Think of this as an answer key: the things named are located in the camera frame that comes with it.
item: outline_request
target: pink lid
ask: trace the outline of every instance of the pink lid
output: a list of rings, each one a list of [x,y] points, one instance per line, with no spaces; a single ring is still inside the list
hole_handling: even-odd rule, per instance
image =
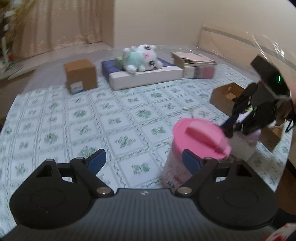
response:
[[[201,158],[227,158],[231,147],[219,126],[203,119],[182,119],[173,128],[172,151],[177,159],[189,149]]]

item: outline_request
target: floral bedsheet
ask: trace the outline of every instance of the floral bedsheet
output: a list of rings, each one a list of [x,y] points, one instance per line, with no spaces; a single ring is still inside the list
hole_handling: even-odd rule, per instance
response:
[[[213,88],[251,81],[220,64],[212,80],[183,79],[112,91],[99,87],[76,95],[54,86],[18,95],[0,134],[0,237],[15,226],[9,199],[43,160],[57,163],[105,149],[98,177],[116,190],[161,187],[160,172],[172,142],[172,128],[193,116],[221,124],[227,116],[209,103]],[[285,134],[271,153],[261,143],[249,165],[275,190],[291,144]]]

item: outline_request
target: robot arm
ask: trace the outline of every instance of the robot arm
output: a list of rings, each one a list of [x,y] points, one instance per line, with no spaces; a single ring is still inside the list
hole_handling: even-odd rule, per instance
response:
[[[221,125],[228,138],[231,138],[235,131],[248,135],[266,127],[276,119],[277,109],[283,102],[292,102],[291,93],[276,67],[260,56],[257,56],[251,65],[258,72],[261,80],[257,84],[248,85],[236,98],[232,116]],[[237,122],[239,114],[244,113],[250,106],[253,107],[252,111],[243,121]],[[293,104],[292,111],[286,119],[290,120],[289,127],[292,121],[296,123]]]

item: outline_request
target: open cardboard box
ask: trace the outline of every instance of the open cardboard box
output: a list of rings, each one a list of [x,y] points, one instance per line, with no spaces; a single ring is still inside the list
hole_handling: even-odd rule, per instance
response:
[[[231,116],[231,111],[234,106],[233,99],[240,96],[244,88],[236,83],[230,83],[217,87],[213,90],[210,103],[216,106],[219,110],[226,115]],[[277,143],[281,140],[283,128],[268,128],[265,127],[261,130],[259,141],[270,151],[273,151]]]

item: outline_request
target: pink cup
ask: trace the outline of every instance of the pink cup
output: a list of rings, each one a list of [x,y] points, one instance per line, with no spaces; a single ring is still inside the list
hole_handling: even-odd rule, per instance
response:
[[[182,119],[173,128],[173,142],[162,171],[163,185],[175,191],[191,178],[182,162],[182,153],[189,149],[200,158],[227,158],[231,147],[219,126],[203,119]]]

